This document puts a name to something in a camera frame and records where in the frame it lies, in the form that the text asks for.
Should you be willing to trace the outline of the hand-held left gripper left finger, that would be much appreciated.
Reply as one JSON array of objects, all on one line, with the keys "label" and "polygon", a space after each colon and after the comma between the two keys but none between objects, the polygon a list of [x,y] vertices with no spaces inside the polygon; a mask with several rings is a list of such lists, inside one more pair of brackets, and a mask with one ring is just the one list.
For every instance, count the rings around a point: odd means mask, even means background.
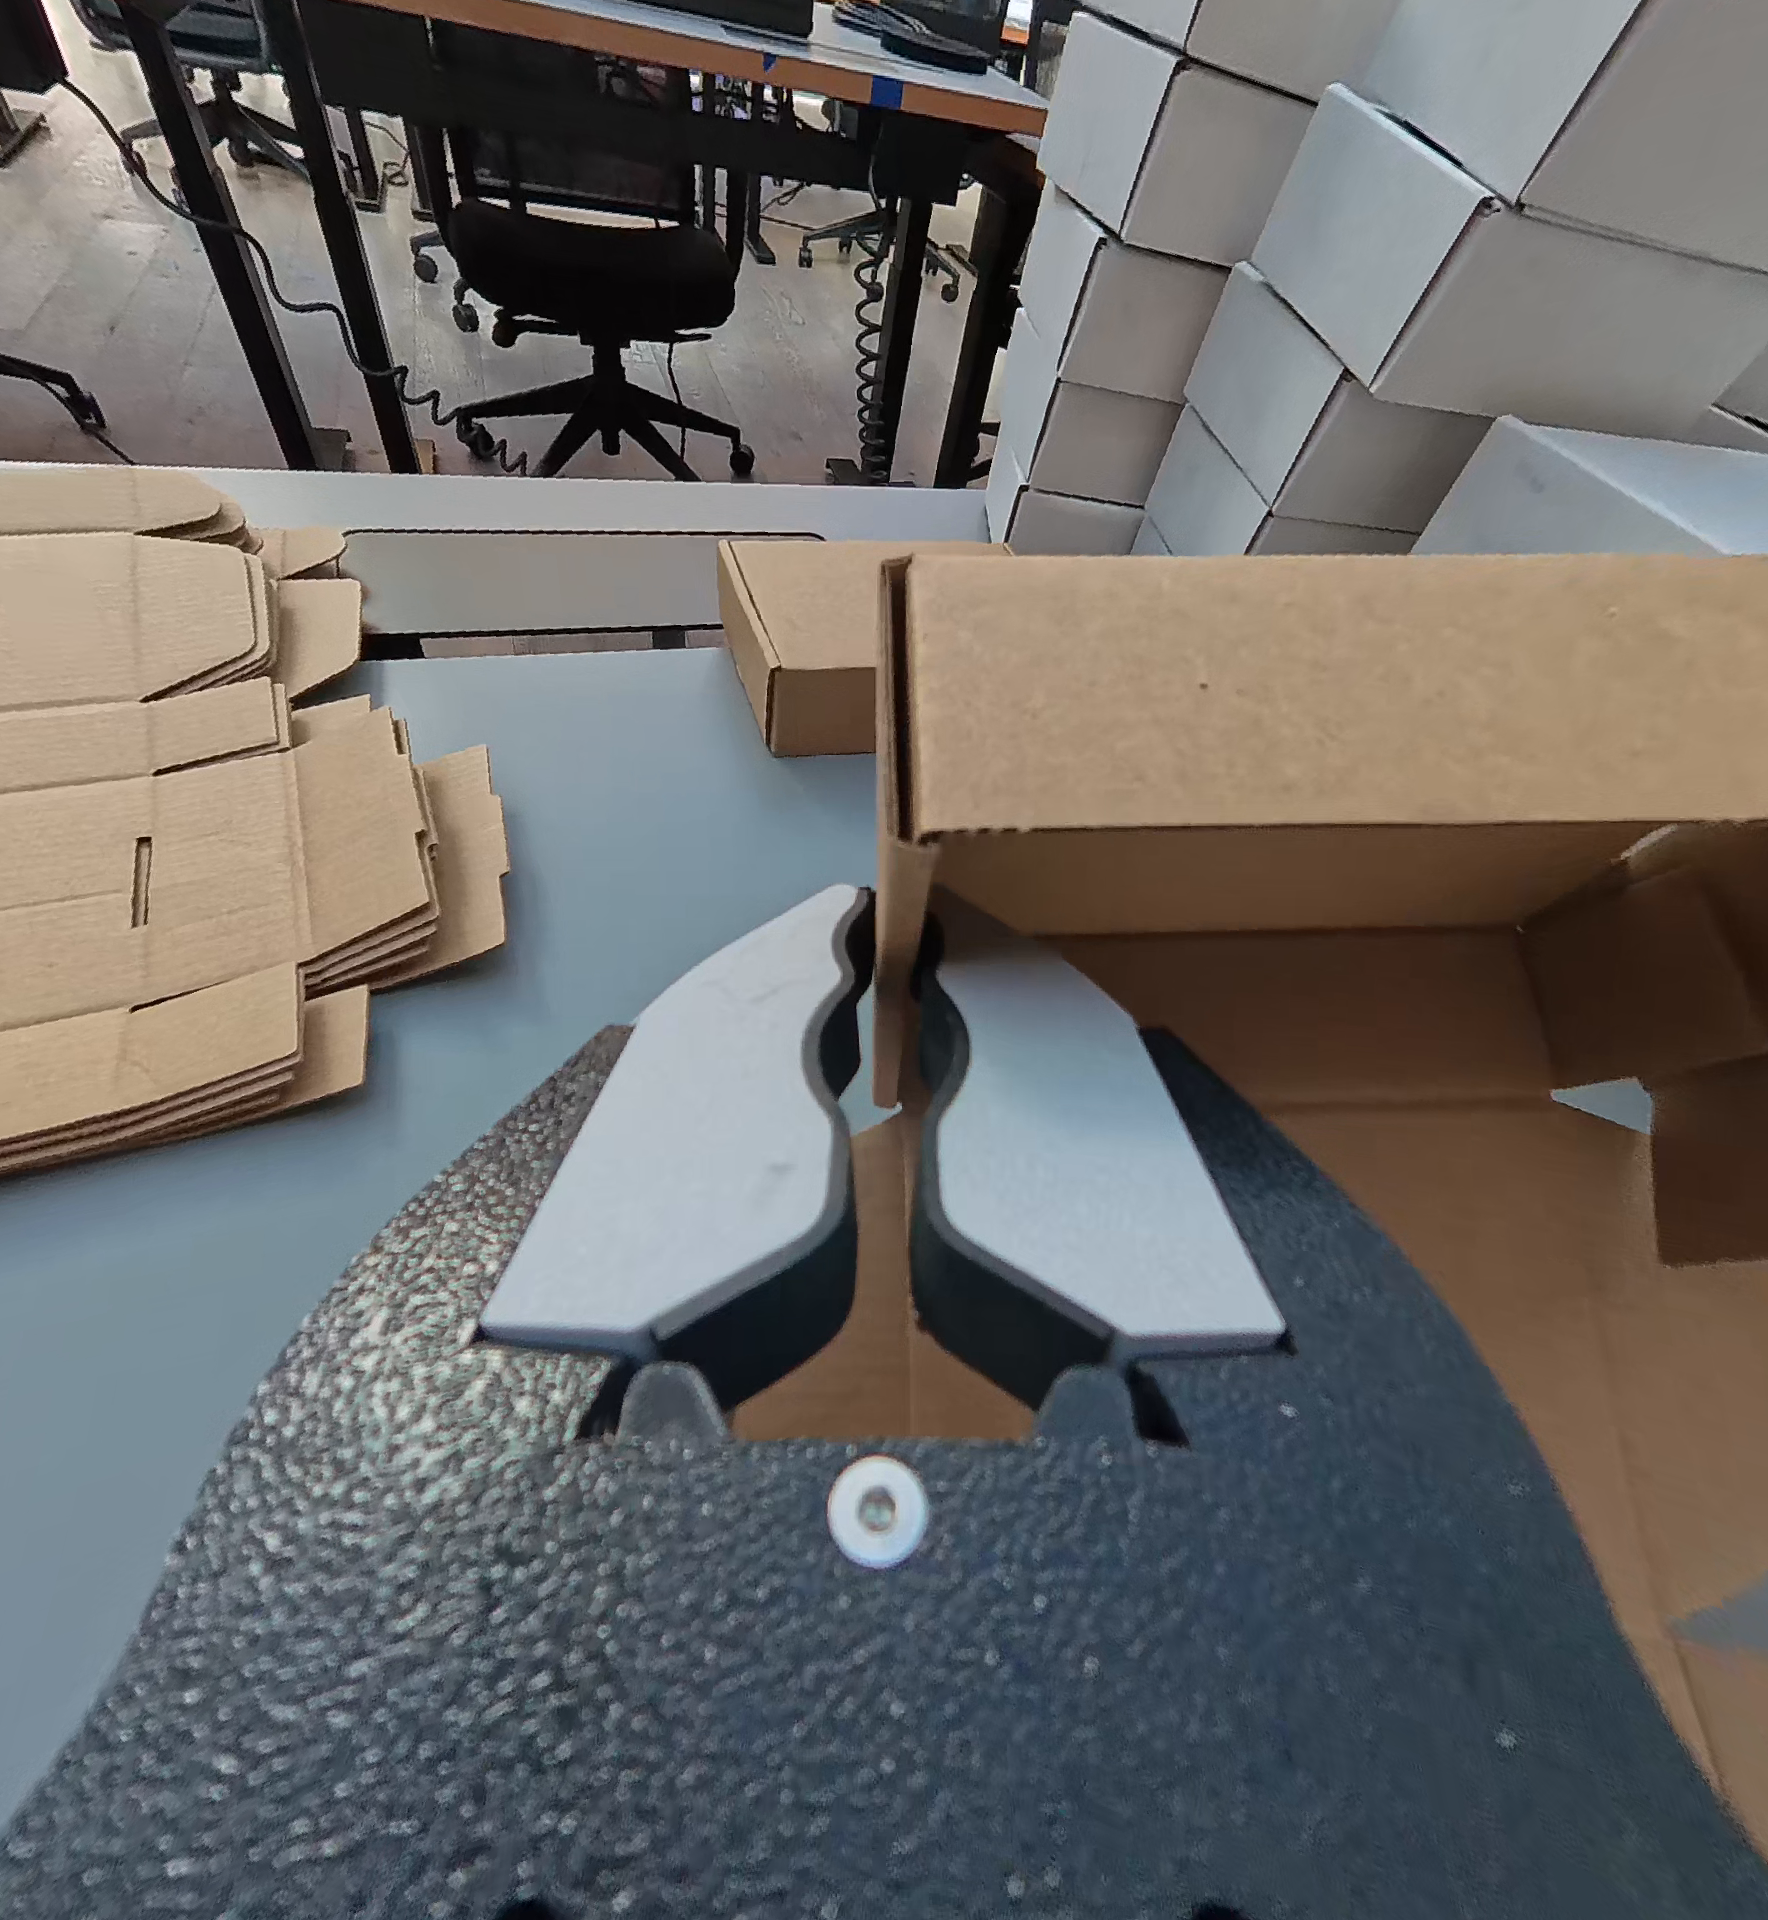
[{"label": "hand-held left gripper left finger", "polygon": [[684,972],[629,1025],[480,1340],[689,1364],[716,1404],[817,1358],[852,1310],[848,1088],[873,896],[832,882]]}]

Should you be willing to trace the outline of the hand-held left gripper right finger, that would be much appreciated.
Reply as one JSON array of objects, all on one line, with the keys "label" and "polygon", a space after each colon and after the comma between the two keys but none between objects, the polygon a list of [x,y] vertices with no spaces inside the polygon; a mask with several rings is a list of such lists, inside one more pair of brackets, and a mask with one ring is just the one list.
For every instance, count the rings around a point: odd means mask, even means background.
[{"label": "hand-held left gripper right finger", "polygon": [[927,920],[927,1112],[908,1205],[918,1327],[1039,1410],[1069,1371],[1286,1345],[1136,1018],[993,920]]}]

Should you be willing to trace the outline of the brown cardboard box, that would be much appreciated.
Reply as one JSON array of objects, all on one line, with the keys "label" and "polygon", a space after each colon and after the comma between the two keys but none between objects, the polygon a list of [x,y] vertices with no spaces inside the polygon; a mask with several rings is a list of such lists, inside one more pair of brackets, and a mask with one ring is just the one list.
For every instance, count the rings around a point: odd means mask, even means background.
[{"label": "brown cardboard box", "polygon": [[1768,555],[878,577],[878,1069],[925,912],[1318,1156],[1532,1424],[1768,1861]]},{"label": "brown cardboard box", "polygon": [[869,759],[883,564],[988,560],[1000,544],[728,538],[728,650],[771,759]]}]

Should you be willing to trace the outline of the closed brown cardboard box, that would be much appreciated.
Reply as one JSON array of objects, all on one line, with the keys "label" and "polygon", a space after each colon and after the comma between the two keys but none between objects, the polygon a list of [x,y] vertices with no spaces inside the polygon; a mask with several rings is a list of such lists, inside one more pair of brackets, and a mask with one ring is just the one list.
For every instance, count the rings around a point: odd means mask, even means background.
[{"label": "closed brown cardboard box", "polygon": [[728,538],[728,650],[771,759],[869,759],[883,564],[988,560],[1000,544]]}]

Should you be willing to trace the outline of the stack of flat cardboard sheets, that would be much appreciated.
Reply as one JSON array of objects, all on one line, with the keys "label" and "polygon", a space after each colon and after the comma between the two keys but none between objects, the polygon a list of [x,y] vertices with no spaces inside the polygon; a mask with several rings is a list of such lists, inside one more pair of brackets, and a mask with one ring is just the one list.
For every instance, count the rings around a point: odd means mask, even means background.
[{"label": "stack of flat cardboard sheets", "polygon": [[173,469],[0,469],[0,1183],[367,1079],[367,997],[508,941],[487,749],[414,761],[367,584]]}]

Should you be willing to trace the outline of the black office chair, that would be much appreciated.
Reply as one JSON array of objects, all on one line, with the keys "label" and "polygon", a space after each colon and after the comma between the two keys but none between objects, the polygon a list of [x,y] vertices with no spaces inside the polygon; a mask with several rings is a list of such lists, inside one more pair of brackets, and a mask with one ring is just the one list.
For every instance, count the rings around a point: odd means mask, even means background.
[{"label": "black office chair", "polygon": [[454,258],[463,290],[495,305],[490,338],[510,345],[523,333],[557,333],[590,350],[588,376],[454,409],[448,424],[471,460],[501,457],[487,431],[490,422],[558,415],[533,475],[557,475],[588,443],[608,457],[636,443],[670,475],[694,480],[663,424],[721,439],[732,471],[753,471],[758,457],[741,424],[636,385],[623,362],[638,341],[689,345],[735,317],[745,230],[758,201],[746,174],[728,174],[721,230],[707,222],[623,229],[454,198],[463,130],[407,123],[407,142],[443,251]]}]

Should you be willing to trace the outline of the pile of white boxes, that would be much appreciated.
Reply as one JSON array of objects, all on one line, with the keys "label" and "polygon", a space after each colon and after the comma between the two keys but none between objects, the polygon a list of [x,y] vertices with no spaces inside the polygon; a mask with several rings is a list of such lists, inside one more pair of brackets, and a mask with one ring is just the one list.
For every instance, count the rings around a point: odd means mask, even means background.
[{"label": "pile of white boxes", "polygon": [[1768,434],[1768,0],[1071,13],[993,544],[1410,551],[1495,422]]}]

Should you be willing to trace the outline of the black-legged wooden desk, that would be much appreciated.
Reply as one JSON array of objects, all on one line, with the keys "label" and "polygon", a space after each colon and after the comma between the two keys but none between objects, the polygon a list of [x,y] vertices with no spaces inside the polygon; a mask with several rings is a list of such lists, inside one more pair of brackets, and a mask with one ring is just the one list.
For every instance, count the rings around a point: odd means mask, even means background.
[{"label": "black-legged wooden desk", "polygon": [[832,3],[255,3],[288,94],[348,358],[393,471],[414,471],[403,376],[367,278],[328,109],[407,127],[557,136],[623,159],[694,163],[741,185],[869,188],[890,218],[890,283],[869,368],[869,469],[898,457],[930,208],[981,188],[969,305],[951,385],[936,485],[969,480],[993,354],[1039,178],[1023,151],[1047,105],[999,66],[918,66],[837,23]]}]

